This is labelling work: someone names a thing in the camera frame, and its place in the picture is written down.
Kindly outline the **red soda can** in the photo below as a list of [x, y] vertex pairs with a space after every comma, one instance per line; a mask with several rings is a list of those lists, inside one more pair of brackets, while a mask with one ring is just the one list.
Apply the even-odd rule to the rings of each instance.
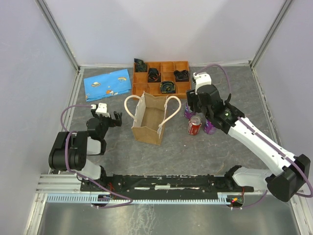
[[192, 116], [188, 121], [188, 133], [192, 136], [199, 133], [200, 127], [202, 125], [202, 120], [199, 116]]

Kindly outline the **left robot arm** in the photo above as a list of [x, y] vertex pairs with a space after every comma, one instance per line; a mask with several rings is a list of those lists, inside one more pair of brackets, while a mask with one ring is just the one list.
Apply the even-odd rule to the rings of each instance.
[[59, 132], [48, 157], [49, 167], [57, 171], [72, 170], [82, 177], [91, 179], [91, 185], [98, 191], [108, 186], [105, 169], [92, 163], [87, 156], [104, 155], [107, 143], [105, 135], [109, 128], [122, 125], [122, 113], [114, 112], [105, 115], [92, 112], [93, 117], [86, 122], [86, 131], [70, 134], [68, 131]]

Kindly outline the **purple soda can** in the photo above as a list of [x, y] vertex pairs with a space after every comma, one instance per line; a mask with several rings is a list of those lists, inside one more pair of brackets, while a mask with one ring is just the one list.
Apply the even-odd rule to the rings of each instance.
[[195, 116], [195, 115], [196, 113], [190, 109], [188, 103], [186, 102], [185, 109], [184, 109], [184, 116], [189, 120], [192, 116]]
[[204, 132], [208, 135], [213, 135], [216, 132], [216, 127], [209, 121], [206, 120], [205, 125], [204, 125]]

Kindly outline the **burlap canvas tote bag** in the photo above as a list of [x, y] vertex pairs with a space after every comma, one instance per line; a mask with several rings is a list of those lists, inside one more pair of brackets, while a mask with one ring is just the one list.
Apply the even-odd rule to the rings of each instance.
[[[138, 100], [134, 114], [129, 111], [127, 105], [131, 98]], [[167, 106], [172, 99], [178, 102], [178, 108], [170, 116], [167, 116]], [[124, 108], [133, 119], [132, 132], [135, 140], [161, 145], [165, 123], [180, 111], [181, 100], [174, 95], [156, 97], [144, 92], [142, 96], [128, 96], [124, 101]]]

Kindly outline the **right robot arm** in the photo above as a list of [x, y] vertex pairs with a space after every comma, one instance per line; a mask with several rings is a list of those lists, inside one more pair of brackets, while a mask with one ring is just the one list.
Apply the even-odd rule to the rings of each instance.
[[191, 110], [202, 113], [214, 127], [238, 140], [253, 152], [268, 167], [268, 173], [260, 170], [237, 169], [225, 178], [224, 185], [229, 191], [236, 191], [242, 185], [253, 183], [266, 186], [277, 199], [287, 202], [294, 195], [311, 198], [312, 193], [303, 194], [299, 190], [309, 181], [311, 160], [304, 154], [299, 156], [285, 150], [263, 134], [230, 99], [223, 101], [214, 85], [203, 85], [186, 92]]

